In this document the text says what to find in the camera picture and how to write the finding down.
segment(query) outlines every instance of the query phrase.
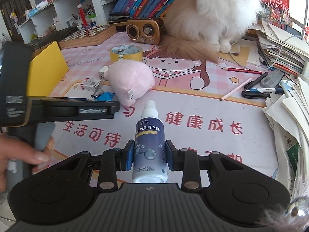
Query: tape roll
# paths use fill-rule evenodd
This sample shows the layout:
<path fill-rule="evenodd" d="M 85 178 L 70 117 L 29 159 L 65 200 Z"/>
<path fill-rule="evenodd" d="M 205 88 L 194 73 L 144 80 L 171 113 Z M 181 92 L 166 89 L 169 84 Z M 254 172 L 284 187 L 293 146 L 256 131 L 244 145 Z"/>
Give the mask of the tape roll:
<path fill-rule="evenodd" d="M 143 58 L 143 49 L 135 45 L 119 45 L 109 50 L 109 56 L 112 63 L 122 59 L 131 59 L 141 62 Z"/>

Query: door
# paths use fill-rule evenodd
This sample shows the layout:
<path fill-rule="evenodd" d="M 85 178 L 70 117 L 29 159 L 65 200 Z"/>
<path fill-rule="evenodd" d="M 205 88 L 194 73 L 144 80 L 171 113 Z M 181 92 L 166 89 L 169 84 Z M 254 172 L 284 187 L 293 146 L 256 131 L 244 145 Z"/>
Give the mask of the door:
<path fill-rule="evenodd" d="M 4 23 L 7 26 L 7 30 L 12 38 L 12 41 L 23 43 L 24 40 L 14 26 L 14 19 L 10 18 L 12 11 L 16 12 L 18 17 L 18 24 L 22 24 L 26 21 L 26 17 L 23 15 L 25 11 L 31 8 L 29 0 L 0 0 L 1 14 L 4 19 Z"/>

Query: chessboard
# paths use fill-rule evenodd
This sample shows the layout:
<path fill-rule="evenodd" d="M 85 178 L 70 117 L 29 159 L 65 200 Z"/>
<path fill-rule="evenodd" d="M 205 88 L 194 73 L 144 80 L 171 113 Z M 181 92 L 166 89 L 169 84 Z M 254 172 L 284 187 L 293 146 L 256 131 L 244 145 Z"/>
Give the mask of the chessboard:
<path fill-rule="evenodd" d="M 62 40 L 59 45 L 61 49 L 100 45 L 115 33 L 114 25 L 95 26 L 73 33 Z"/>

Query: bottle cap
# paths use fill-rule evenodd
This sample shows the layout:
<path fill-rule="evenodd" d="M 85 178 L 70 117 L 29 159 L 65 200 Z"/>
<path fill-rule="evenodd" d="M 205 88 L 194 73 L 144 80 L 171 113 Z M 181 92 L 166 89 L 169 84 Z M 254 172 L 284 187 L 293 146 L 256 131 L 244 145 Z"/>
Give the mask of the bottle cap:
<path fill-rule="evenodd" d="M 142 118 L 159 118 L 158 111 L 155 108 L 155 101 L 153 99 L 145 99 Z"/>

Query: pink pig plush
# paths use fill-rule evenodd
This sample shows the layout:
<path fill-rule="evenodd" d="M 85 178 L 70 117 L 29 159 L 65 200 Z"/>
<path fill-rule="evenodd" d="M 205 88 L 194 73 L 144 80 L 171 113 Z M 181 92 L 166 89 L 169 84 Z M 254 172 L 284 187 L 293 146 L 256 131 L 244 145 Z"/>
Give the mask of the pink pig plush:
<path fill-rule="evenodd" d="M 145 63 L 123 59 L 111 64 L 104 79 L 114 89 L 120 103 L 129 107 L 155 85 L 152 71 Z"/>

